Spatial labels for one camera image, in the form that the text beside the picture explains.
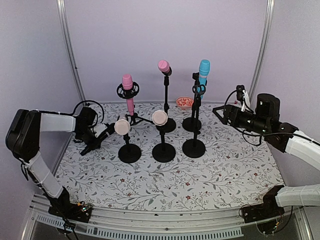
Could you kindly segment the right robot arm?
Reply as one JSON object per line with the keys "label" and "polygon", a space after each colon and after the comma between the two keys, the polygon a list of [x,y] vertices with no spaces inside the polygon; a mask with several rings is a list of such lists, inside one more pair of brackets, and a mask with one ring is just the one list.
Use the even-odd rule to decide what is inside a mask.
{"label": "right robot arm", "polygon": [[[280,121],[280,100],[272,94],[257,95],[255,112],[224,104],[213,108],[214,115],[224,124],[243,135],[259,137],[282,153],[299,158],[320,168],[320,144],[298,127]],[[266,194],[269,197],[259,206],[262,218],[269,218],[278,207],[320,205],[319,184],[305,186],[276,186]]]}

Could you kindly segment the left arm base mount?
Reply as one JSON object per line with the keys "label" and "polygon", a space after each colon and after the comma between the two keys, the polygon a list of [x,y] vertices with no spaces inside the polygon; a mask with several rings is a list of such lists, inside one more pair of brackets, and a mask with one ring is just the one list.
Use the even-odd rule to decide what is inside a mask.
{"label": "left arm base mount", "polygon": [[93,206],[84,201],[72,203],[69,200],[49,198],[50,207],[48,213],[67,220],[89,223]]}

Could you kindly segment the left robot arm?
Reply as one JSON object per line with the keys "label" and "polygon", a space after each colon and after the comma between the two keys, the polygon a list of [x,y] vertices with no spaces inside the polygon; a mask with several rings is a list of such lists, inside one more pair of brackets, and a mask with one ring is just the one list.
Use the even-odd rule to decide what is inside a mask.
{"label": "left robot arm", "polygon": [[63,216],[74,213],[70,194],[54,177],[40,152],[40,135],[43,132],[74,133],[85,143],[81,155],[99,149],[102,142],[115,131],[113,123],[94,123],[97,113],[83,107],[78,115],[71,113],[19,109],[8,129],[5,144],[20,161],[26,178],[42,189],[51,205]]}

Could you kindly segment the black round stand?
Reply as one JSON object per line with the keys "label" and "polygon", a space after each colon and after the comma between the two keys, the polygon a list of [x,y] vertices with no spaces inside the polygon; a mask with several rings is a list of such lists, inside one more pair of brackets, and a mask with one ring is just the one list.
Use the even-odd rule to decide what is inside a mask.
{"label": "black round stand", "polygon": [[206,151],[204,143],[198,139],[198,135],[200,134],[198,120],[201,106],[201,96],[206,92],[206,86],[203,84],[194,85],[192,87],[192,91],[195,94],[195,100],[193,102],[195,106],[193,139],[188,139],[183,143],[182,151],[187,157],[197,159],[202,157]]}
{"label": "black round stand", "polygon": [[128,133],[123,136],[123,139],[125,141],[125,145],[119,149],[118,157],[123,163],[133,164],[140,159],[142,155],[141,148],[136,144],[130,143]]}
{"label": "black round stand", "polygon": [[176,150],[165,141],[165,128],[163,126],[157,126],[156,128],[159,130],[161,142],[152,149],[152,157],[160,163],[171,162],[176,156]]}

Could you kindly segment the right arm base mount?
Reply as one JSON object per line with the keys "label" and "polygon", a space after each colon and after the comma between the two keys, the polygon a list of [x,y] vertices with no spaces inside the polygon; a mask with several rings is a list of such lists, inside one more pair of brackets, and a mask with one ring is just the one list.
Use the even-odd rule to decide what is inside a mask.
{"label": "right arm base mount", "polygon": [[253,223],[257,221],[267,220],[270,218],[280,217],[279,220],[273,219],[272,221],[259,223],[257,225],[258,231],[264,236],[277,234],[284,230],[290,223],[293,215],[293,206],[290,209],[290,215],[284,223],[285,209],[278,206],[276,202],[276,195],[283,189],[284,185],[276,185],[272,187],[262,197],[262,203],[256,205],[245,204],[238,210],[239,217],[243,218],[245,223]]}

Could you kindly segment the black microphone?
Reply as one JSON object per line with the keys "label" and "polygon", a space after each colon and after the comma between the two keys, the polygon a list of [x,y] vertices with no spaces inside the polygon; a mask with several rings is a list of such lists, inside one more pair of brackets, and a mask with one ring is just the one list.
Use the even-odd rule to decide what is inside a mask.
{"label": "black microphone", "polygon": [[115,123],[100,123],[93,128],[90,134],[85,134],[82,138],[86,147],[80,152],[81,156],[89,152],[100,149],[102,142],[115,132]]}

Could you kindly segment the beige microphone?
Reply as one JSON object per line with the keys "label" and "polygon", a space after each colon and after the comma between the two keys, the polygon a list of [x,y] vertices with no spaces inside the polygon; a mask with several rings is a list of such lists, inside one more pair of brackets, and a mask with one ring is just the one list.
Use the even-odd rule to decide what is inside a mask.
{"label": "beige microphone", "polygon": [[121,136],[128,134],[130,129],[131,129],[131,125],[125,119],[119,119],[114,125],[115,132]]}
{"label": "beige microphone", "polygon": [[156,110],[152,114],[152,121],[156,126],[164,126],[168,121],[168,115],[163,110]]}

